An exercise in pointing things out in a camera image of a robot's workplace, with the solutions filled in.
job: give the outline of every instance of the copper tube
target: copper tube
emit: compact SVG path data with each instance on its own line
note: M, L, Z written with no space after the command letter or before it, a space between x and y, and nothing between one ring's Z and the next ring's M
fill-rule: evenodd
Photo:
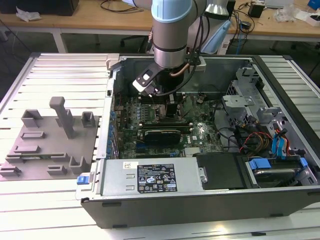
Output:
M185 72L185 70L187 70L189 67L190 67L190 63L187 63L186 65L184 65L183 68L181 68L180 71L178 71L178 72L176 72L176 73L171 72L171 73L170 73L170 77L176 78L176 77L180 76L180 75L183 74L183 73Z

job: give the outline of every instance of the blue clip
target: blue clip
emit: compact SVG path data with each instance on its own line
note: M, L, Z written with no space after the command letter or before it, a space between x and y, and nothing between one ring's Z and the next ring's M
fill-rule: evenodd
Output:
M76 178L76 184L78 185L86 185L89 184L89 176L78 176Z
M304 157L300 158L300 163L302 165L302 167L305 169L306 167L308 167L308 163L307 160Z
M267 158L254 158L251 161L249 161L249 165L252 170L271 168L271 165Z

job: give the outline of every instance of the power supply label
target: power supply label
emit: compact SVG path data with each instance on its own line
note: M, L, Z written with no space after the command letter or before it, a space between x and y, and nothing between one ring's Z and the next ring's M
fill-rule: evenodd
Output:
M173 164L138 165L137 176L138 192L141 194L178 191Z

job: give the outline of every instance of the gray post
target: gray post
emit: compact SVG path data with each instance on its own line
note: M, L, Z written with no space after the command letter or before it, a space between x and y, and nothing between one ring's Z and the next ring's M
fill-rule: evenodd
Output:
M63 96L53 96L49 103L50 108L55 110L67 138L72 139L75 133L73 129L73 118L67 114L64 104L65 98Z

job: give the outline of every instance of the black plastic cover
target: black plastic cover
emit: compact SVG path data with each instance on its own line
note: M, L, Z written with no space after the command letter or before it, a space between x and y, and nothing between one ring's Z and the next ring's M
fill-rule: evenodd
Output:
M195 156L198 167L206 172L207 183L202 184L204 190L253 188L242 154L208 152Z

